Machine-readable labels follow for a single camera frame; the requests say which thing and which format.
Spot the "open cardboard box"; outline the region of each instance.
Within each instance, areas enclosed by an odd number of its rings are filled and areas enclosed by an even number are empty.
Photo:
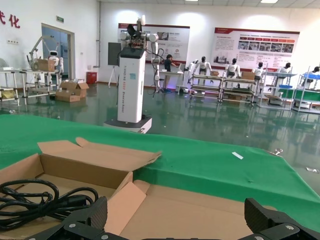
[[[58,101],[78,102],[87,96],[88,88],[89,86],[85,82],[63,81],[60,84],[60,88],[55,92],[55,97]]]
[[[41,178],[54,183],[61,195],[78,187],[95,188],[100,196],[108,198],[104,230],[131,240],[235,240],[252,234],[241,202],[140,180],[133,183],[132,171],[153,163],[160,153],[97,144],[83,138],[76,142],[39,143],[43,154],[32,155],[0,171],[0,183]],[[19,192],[50,192],[46,186],[33,183],[16,188]],[[58,223],[43,217],[18,229],[0,232],[0,239],[24,239]]]

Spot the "chinese characters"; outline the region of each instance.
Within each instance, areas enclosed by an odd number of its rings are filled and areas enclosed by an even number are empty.
[[[3,11],[0,11],[0,22],[3,25],[6,25],[6,16]],[[19,18],[17,18],[15,15],[10,14],[9,22],[11,24],[11,27],[15,27],[16,29],[19,29],[20,26],[18,25]]]

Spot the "computer screen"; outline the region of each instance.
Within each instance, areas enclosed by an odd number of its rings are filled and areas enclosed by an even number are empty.
[[[121,52],[121,43],[119,42],[109,42],[108,43],[108,65],[118,66],[118,56]]]

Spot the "ceiling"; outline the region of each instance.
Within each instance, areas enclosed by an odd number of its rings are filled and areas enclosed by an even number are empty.
[[[102,0],[107,3],[135,4],[174,4],[174,5],[213,5],[242,7],[272,7],[272,8],[307,8],[320,9],[320,0],[278,0],[277,3],[260,3],[261,0]]]

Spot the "coiled black cable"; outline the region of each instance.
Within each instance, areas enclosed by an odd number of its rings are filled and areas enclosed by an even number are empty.
[[[50,187],[54,195],[49,192],[42,193],[23,193],[17,192],[9,186],[17,184],[42,184]],[[80,191],[88,191],[93,193],[94,200],[82,194],[76,194]],[[49,216],[62,221],[72,211],[90,207],[98,200],[99,195],[96,190],[91,187],[79,187],[66,194],[59,196],[59,189],[53,183],[42,179],[24,179],[8,181],[0,184],[0,193],[4,197],[0,197],[0,231],[8,231],[19,228],[37,218]],[[40,202],[33,202],[27,198],[41,198]],[[4,211],[5,208],[12,206],[21,206],[26,208],[23,211]]]

